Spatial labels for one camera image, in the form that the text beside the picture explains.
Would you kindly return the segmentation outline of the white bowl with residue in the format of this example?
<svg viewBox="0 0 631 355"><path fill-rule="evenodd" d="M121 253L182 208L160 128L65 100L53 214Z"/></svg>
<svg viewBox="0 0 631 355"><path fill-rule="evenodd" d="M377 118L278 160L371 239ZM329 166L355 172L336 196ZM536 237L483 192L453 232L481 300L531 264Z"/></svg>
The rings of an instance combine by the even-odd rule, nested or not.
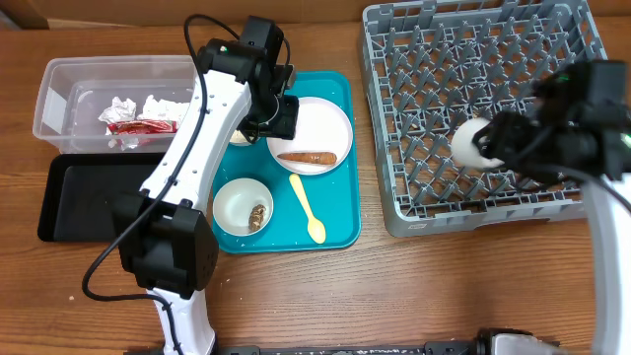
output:
<svg viewBox="0 0 631 355"><path fill-rule="evenodd" d="M235 130L231 136L230 144L235 146L249 146L250 142L247 141L246 136L239 130Z"/></svg>

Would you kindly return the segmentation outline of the white plastic cup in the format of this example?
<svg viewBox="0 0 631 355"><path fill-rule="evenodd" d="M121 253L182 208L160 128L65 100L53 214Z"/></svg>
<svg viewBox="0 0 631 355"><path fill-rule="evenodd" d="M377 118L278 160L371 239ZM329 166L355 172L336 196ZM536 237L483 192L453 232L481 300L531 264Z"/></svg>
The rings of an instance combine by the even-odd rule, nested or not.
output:
<svg viewBox="0 0 631 355"><path fill-rule="evenodd" d="M473 143L474 135L489 123L490 121L486 118L472 118L456 130L451 143L451 151L455 161L478 170L496 169L504 164L499 159L483 157Z"/></svg>

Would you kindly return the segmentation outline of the yellow plastic spoon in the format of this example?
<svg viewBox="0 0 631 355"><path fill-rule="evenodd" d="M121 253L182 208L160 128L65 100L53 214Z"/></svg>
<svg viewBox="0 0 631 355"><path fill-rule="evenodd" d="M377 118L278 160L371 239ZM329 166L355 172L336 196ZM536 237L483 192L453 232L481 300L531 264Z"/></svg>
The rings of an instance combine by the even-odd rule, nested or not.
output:
<svg viewBox="0 0 631 355"><path fill-rule="evenodd" d="M289 182L307 216L309 236L315 243L322 245L326 240L326 229L324 224L313 213L300 176L291 174Z"/></svg>

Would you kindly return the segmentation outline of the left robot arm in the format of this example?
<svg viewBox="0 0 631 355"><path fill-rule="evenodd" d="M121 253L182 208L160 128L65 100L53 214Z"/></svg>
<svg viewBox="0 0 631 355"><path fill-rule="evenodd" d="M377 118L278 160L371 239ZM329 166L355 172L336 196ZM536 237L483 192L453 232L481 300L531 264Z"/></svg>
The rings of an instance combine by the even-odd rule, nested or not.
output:
<svg viewBox="0 0 631 355"><path fill-rule="evenodd" d="M240 130L247 141L295 136L298 99L285 96L290 64L278 65L281 35L212 39L190 52L197 72L193 99L167 153L139 192L114 204L117 250L159 313L165 354L211 354L215 332L205 288L218 244L206 219L214 176Z"/></svg>

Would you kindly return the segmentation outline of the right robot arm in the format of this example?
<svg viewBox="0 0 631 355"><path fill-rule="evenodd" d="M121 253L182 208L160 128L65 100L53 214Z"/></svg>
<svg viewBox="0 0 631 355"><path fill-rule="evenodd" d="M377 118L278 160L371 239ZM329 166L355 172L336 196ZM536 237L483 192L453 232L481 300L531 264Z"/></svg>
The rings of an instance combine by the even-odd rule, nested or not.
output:
<svg viewBox="0 0 631 355"><path fill-rule="evenodd" d="M472 118L455 133L457 161L478 170L507 168L525 178L581 190L592 235L595 354L630 351L630 111L626 65L569 64L536 82L532 117L501 111Z"/></svg>

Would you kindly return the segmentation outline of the red foil wrapper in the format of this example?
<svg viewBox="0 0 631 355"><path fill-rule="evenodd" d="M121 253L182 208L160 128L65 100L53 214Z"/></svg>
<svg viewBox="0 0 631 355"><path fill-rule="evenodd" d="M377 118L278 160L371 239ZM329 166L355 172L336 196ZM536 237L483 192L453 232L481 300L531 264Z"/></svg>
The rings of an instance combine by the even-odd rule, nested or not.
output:
<svg viewBox="0 0 631 355"><path fill-rule="evenodd" d="M107 133L110 135L166 134L176 132L177 122L171 120L129 120L110 123L107 126Z"/></svg>

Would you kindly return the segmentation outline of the white napkin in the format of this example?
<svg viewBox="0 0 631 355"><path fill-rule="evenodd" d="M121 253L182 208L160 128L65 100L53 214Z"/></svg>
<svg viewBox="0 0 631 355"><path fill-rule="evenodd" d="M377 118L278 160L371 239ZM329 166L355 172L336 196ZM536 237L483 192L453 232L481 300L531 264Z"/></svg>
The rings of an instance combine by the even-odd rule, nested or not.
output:
<svg viewBox="0 0 631 355"><path fill-rule="evenodd" d="M171 120L177 122L177 129L181 126L188 111L188 103L178 103L164 99L156 100L153 95L147 97L140 111L137 111L137 104L130 99L122 101L119 97L114 97L111 106L106 108L99 116L99 121L106 124L129 121L129 120ZM140 138L140 135L155 134L124 134L112 135L113 138L107 143L109 148L119 148L122 151L135 149L139 146L151 143L154 138Z"/></svg>

